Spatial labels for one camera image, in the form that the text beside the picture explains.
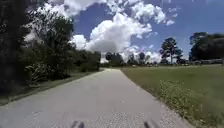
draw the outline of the shrub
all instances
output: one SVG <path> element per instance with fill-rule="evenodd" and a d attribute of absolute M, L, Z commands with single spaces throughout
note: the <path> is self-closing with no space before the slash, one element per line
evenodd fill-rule
<path fill-rule="evenodd" d="M 26 71 L 29 73 L 29 83 L 37 84 L 48 80 L 51 69 L 43 62 L 36 62 L 30 66 L 26 66 Z"/>

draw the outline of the sky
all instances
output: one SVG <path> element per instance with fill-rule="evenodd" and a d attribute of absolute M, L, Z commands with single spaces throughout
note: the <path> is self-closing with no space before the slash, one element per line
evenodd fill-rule
<path fill-rule="evenodd" d="M 188 58 L 194 32 L 224 33 L 224 0 L 49 0 L 45 8 L 74 19 L 78 49 L 140 52 L 160 61 L 163 41 L 174 37 Z"/>

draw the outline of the tree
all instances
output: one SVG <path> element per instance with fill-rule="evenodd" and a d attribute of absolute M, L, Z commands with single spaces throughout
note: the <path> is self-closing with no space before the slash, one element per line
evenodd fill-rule
<path fill-rule="evenodd" d="M 135 60 L 134 54 L 129 55 L 127 64 L 128 65 L 137 65 L 138 64 L 138 62 Z"/>
<path fill-rule="evenodd" d="M 32 29 L 44 47 L 42 61 L 49 67 L 49 77 L 66 77 L 72 64 L 72 46 L 68 43 L 73 32 L 72 20 L 50 11 L 34 12 L 33 16 Z"/>
<path fill-rule="evenodd" d="M 112 53 L 107 52 L 107 53 L 106 53 L 106 60 L 110 61 L 111 58 L 112 58 Z"/>
<path fill-rule="evenodd" d="M 162 58 L 170 57 L 171 64 L 173 63 L 173 59 L 178 56 L 181 50 L 177 47 L 177 42 L 175 39 L 167 38 L 162 44 L 162 49 L 160 50 L 160 54 Z"/>
<path fill-rule="evenodd" d="M 124 60 L 119 53 L 106 53 L 106 59 L 109 61 L 109 65 L 113 67 L 122 66 Z"/>
<path fill-rule="evenodd" d="M 221 59 L 224 57 L 223 34 L 206 34 L 200 37 L 197 36 L 197 34 L 192 36 L 197 40 L 195 40 L 192 45 L 189 60 Z"/>
<path fill-rule="evenodd" d="M 207 36 L 206 32 L 196 32 L 190 37 L 190 44 L 195 45 L 200 39 Z"/>
<path fill-rule="evenodd" d="M 27 74 L 20 61 L 24 36 L 29 23 L 28 0 L 0 1 L 0 93 L 10 92 L 14 85 L 27 85 Z"/>
<path fill-rule="evenodd" d="M 162 60 L 160 61 L 160 64 L 161 65 L 168 65 L 169 62 L 168 62 L 168 60 L 166 58 L 162 58 Z"/>
<path fill-rule="evenodd" d="M 143 65 L 145 63 L 145 53 L 141 52 L 139 53 L 139 64 Z"/>

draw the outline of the grass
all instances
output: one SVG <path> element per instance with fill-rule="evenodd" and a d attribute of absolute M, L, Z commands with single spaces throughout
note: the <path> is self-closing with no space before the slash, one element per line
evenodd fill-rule
<path fill-rule="evenodd" d="M 72 73 L 71 77 L 68 77 L 66 79 L 54 80 L 54 81 L 46 81 L 46 82 L 40 83 L 37 86 L 35 85 L 35 86 L 31 87 L 28 90 L 24 90 L 23 92 L 20 92 L 19 94 L 16 93 L 16 94 L 11 94 L 9 96 L 1 96 L 0 97 L 0 106 L 8 104 L 9 102 L 12 102 L 12 101 L 15 101 L 15 100 L 18 100 L 18 99 L 21 99 L 21 98 L 33 95 L 33 94 L 36 94 L 36 93 L 38 93 L 40 91 L 44 91 L 44 90 L 47 90 L 47 89 L 50 89 L 50 88 L 53 88 L 53 87 L 56 87 L 56 86 L 59 86 L 59 85 L 63 85 L 65 83 L 68 83 L 68 82 L 71 82 L 73 80 L 82 78 L 82 77 L 90 75 L 92 73 L 94 73 L 94 72 L 85 72 L 85 73 L 77 72 L 77 73 Z"/>
<path fill-rule="evenodd" d="M 224 66 L 123 68 L 122 71 L 194 126 L 224 127 Z"/>

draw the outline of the road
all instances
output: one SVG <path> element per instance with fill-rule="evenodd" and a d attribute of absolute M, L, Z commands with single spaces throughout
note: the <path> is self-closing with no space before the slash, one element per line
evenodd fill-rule
<path fill-rule="evenodd" d="M 0 107 L 0 128 L 190 128 L 176 113 L 129 80 L 106 69 Z"/>

